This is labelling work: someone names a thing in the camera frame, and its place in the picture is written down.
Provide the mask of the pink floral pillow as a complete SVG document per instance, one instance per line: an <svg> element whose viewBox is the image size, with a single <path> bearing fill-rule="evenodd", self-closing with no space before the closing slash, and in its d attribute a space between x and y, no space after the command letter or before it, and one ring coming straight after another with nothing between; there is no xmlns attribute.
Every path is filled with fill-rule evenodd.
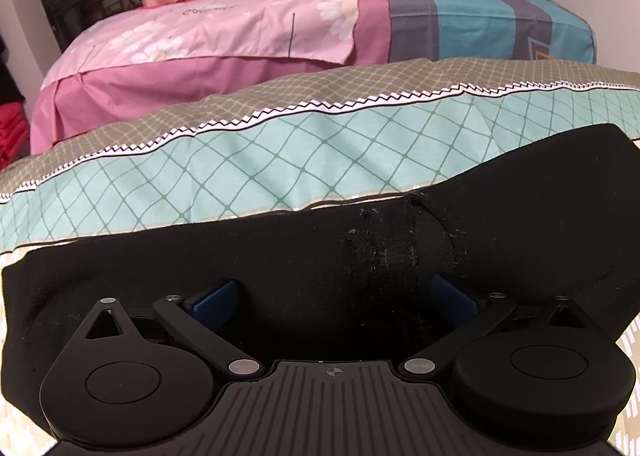
<svg viewBox="0 0 640 456"><path fill-rule="evenodd" d="M386 0L194 0L119 13L82 32L47 72L30 150L169 105L389 55Z"/></svg>

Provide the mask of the blue grey pillow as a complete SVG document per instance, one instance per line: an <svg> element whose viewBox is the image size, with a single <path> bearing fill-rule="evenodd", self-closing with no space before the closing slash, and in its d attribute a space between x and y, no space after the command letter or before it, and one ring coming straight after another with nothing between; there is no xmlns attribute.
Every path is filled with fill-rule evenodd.
<svg viewBox="0 0 640 456"><path fill-rule="evenodd" d="M597 62L589 24L552 0L387 0L390 60Z"/></svg>

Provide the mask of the patterned quilt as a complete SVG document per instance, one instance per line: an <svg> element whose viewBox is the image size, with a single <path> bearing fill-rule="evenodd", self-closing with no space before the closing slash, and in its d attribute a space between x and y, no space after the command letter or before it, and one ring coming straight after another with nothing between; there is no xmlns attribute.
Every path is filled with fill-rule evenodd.
<svg viewBox="0 0 640 456"><path fill-rule="evenodd" d="M4 169L1 262L82 237L394 197L597 124L638 138L636 73L463 58L285 76Z"/></svg>

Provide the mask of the black pants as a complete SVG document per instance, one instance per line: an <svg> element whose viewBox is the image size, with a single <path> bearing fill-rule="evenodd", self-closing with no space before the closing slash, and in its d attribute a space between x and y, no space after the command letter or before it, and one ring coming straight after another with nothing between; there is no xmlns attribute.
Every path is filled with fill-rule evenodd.
<svg viewBox="0 0 640 456"><path fill-rule="evenodd" d="M41 381L90 308L240 285L221 336L250 355L398 361L445 336L465 297L564 295L612 338L639 311L639 150L566 131L431 187L301 211L45 246L2 272L3 398L38 427Z"/></svg>

